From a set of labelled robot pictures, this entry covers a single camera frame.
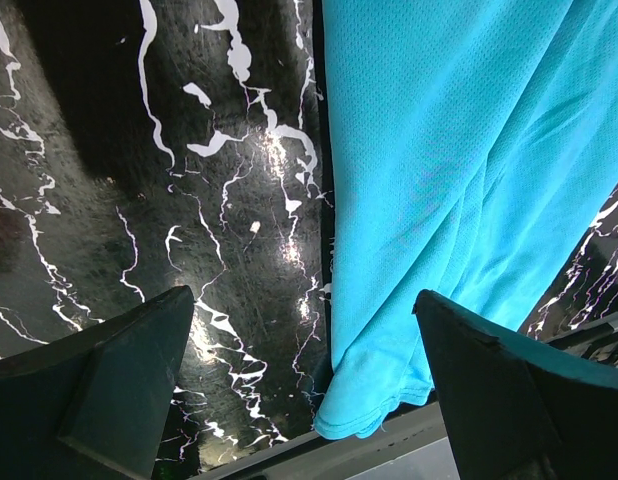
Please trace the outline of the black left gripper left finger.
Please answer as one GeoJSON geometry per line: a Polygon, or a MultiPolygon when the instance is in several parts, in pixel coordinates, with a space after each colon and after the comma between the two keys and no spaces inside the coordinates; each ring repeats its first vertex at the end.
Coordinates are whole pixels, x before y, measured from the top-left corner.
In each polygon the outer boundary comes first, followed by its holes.
{"type": "Polygon", "coordinates": [[[148,479],[194,299],[174,287],[0,360],[0,479],[148,479]]]}

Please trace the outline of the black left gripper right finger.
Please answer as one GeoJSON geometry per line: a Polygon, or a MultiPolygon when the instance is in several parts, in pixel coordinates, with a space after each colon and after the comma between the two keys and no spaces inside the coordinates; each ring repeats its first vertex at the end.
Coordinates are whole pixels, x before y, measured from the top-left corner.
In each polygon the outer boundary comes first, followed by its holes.
{"type": "Polygon", "coordinates": [[[618,368],[430,291],[416,317],[463,479],[618,479],[618,368]]]}

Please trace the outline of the teal t shirt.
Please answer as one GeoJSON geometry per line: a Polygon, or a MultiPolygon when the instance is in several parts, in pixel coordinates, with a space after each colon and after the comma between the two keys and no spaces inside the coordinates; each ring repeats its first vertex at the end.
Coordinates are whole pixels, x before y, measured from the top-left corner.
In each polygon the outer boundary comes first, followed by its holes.
{"type": "Polygon", "coordinates": [[[333,378],[372,435],[433,382],[417,295],[517,330],[618,183],[618,1],[327,1],[333,378]]]}

